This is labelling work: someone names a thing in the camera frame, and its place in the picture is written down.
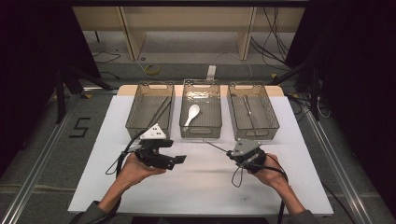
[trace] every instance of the white tabletop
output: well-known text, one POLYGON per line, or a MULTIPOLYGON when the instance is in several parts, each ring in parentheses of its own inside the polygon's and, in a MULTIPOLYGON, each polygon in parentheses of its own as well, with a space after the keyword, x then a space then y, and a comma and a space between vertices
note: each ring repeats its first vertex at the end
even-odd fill
MULTIPOLYGON (((114 181, 107 168, 130 141, 125 128, 133 96, 114 96, 98 134, 92 154, 69 206, 70 212, 85 211, 100 201, 114 181)), ((333 214, 332 207, 308 153, 304 139, 286 97, 270 97, 280 128, 271 141, 263 141, 265 152, 278 156, 290 184, 303 205, 317 216, 333 214)), ((181 97, 176 97, 172 123, 172 147, 160 152, 168 156, 187 155, 183 164, 163 175, 155 175, 133 186, 122 196, 119 213, 139 216, 181 217, 265 217, 277 215, 280 199, 256 177, 243 173, 240 188, 232 184, 236 166, 224 152, 202 139, 183 139, 178 126, 181 97)), ((222 128, 213 144, 232 150, 235 144, 226 97, 221 97, 222 128)), ((238 183, 240 173, 234 182, 238 183)))

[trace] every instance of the sleeve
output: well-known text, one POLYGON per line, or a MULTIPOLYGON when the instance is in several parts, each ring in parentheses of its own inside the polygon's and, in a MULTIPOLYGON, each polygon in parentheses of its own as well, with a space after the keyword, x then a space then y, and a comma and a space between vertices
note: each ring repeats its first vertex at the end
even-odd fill
POLYGON ((288 224, 319 224, 318 220, 309 210, 288 219, 288 224))
POLYGON ((98 207, 99 202, 92 202, 85 213, 76 215, 70 222, 70 224, 88 224, 88 223, 103 223, 113 224, 116 223, 117 217, 115 211, 111 211, 109 214, 104 212, 98 207))

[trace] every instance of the gray plastic basket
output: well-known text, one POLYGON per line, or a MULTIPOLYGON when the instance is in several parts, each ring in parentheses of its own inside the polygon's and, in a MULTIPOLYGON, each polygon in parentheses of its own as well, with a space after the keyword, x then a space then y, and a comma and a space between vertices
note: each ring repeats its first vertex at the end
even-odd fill
POLYGON ((142 82, 138 85, 125 127, 133 138, 158 123, 170 137, 175 88, 168 82, 142 82))
POLYGON ((227 99, 235 140, 268 140, 275 137, 279 123, 262 82, 230 83, 227 99))
POLYGON ((180 112, 180 132, 183 138, 220 138, 220 85, 218 80, 186 79, 180 112), (200 106, 200 113, 188 127, 184 126, 192 105, 200 106))

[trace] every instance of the spoon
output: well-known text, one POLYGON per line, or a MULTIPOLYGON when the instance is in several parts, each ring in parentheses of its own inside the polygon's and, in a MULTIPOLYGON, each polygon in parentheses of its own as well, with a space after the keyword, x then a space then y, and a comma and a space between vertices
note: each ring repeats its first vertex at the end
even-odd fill
POLYGON ((199 114, 199 106, 192 105, 189 109, 189 117, 187 118, 186 124, 184 126, 189 126, 190 122, 199 114))

